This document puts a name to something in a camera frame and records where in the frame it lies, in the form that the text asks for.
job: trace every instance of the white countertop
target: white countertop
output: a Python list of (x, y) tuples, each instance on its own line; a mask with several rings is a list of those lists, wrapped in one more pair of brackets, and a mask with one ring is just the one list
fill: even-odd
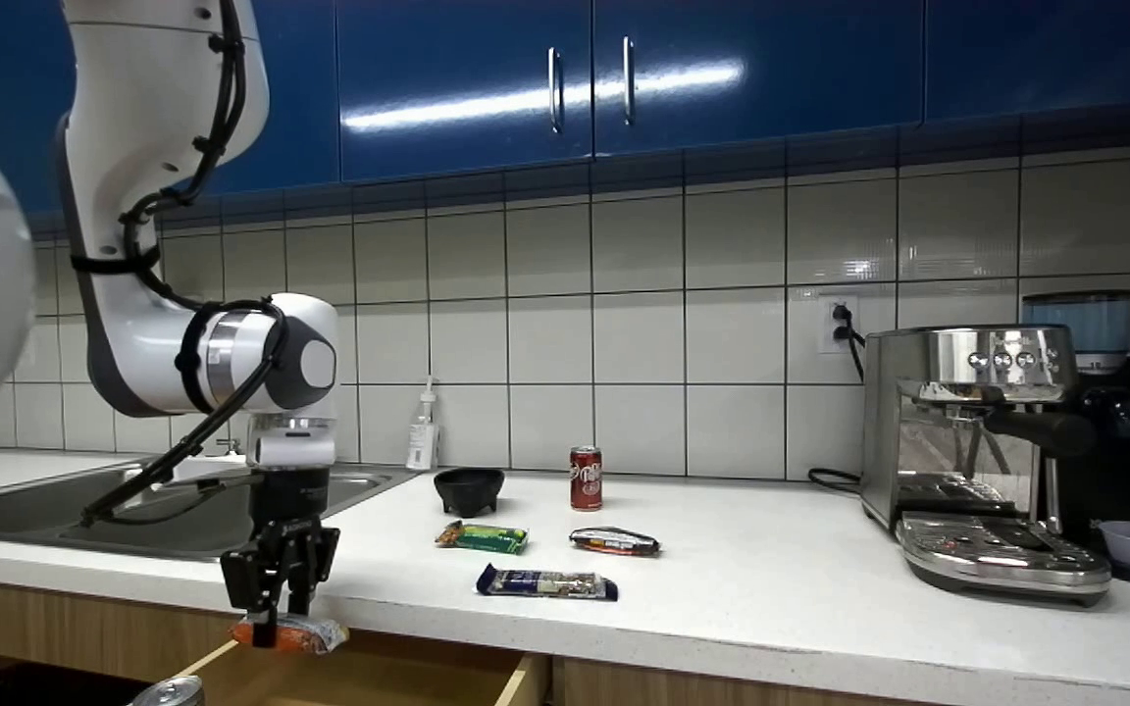
[[(1095, 607), (942, 594), (909, 575), (852, 494), (608, 477), (605, 510), (573, 513), (567, 477), (509, 475), (485, 523), (531, 530), (531, 554), (434, 548), (448, 519), (429, 477), (336, 513), (343, 548), (314, 612), (368, 633), (922, 704), (1130, 704), (1126, 581)], [(578, 526), (645, 530), (667, 554), (578, 554), (567, 540)], [(622, 605), (478, 598), (485, 560), (591, 569), (622, 586)], [(0, 586), (227, 612), (221, 569), (200, 560), (0, 540)]]

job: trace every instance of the stainless steel coffee machine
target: stainless steel coffee machine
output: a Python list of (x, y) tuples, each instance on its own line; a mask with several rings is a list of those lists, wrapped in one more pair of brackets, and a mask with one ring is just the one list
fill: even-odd
[(866, 336), (863, 510), (945, 588), (1098, 599), (1112, 569), (1061, 539), (1061, 460), (1095, 430), (1048, 403), (1077, 385), (1062, 326)]

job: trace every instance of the red can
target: red can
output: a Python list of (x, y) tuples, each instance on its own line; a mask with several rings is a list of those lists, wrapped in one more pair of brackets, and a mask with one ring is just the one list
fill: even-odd
[(599, 510), (605, 505), (599, 447), (569, 447), (569, 505), (573, 510)]

